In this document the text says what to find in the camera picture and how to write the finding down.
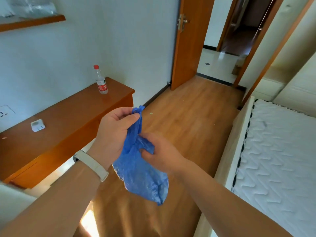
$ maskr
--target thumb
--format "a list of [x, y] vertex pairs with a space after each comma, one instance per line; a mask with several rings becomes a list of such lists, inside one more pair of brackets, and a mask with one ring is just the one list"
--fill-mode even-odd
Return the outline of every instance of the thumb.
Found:
[[152, 155], [151, 153], [149, 153], [148, 151], [146, 151], [144, 149], [140, 149], [139, 151], [140, 151], [142, 158], [151, 164], [154, 155]]
[[132, 124], [134, 124], [138, 119], [140, 115], [138, 113], [128, 115], [124, 117], [123, 119], [119, 120], [121, 127], [124, 130], [127, 130], [129, 127], [131, 127]]

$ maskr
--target red label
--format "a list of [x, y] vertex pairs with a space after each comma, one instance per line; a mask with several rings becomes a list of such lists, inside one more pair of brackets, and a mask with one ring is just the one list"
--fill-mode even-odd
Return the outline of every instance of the red label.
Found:
[[106, 84], [98, 85], [98, 88], [99, 88], [100, 91], [106, 91], [107, 90]]

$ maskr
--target hand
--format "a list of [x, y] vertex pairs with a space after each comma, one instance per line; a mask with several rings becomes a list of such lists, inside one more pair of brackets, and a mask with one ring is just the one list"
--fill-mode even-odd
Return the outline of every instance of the hand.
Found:
[[140, 136], [148, 139], [155, 146], [153, 155], [144, 149], [141, 149], [140, 152], [143, 159], [156, 169], [168, 174], [177, 174], [188, 161], [163, 136], [154, 133], [141, 133]]
[[87, 154], [106, 170], [121, 155], [127, 129], [140, 117], [132, 107], [121, 107], [107, 113], [101, 120], [97, 137]]

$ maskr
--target white floor tile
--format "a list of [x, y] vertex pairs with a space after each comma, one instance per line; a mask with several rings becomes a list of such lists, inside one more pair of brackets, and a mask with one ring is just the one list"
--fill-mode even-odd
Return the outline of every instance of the white floor tile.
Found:
[[197, 72], [229, 83], [234, 83], [237, 76], [232, 74], [232, 70], [234, 69], [237, 59], [238, 56], [235, 55], [203, 48]]

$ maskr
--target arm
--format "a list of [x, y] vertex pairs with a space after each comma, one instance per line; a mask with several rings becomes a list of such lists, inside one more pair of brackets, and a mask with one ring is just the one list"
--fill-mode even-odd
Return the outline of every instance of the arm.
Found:
[[[127, 129], [139, 114], [123, 107], [106, 114], [87, 152], [106, 170], [120, 156]], [[81, 161], [76, 162], [53, 186], [2, 229], [2, 237], [73, 236], [100, 177]]]
[[164, 137], [142, 134], [155, 146], [142, 157], [160, 171], [174, 174], [186, 187], [219, 237], [291, 235], [269, 217], [217, 183], [198, 165], [185, 159]]

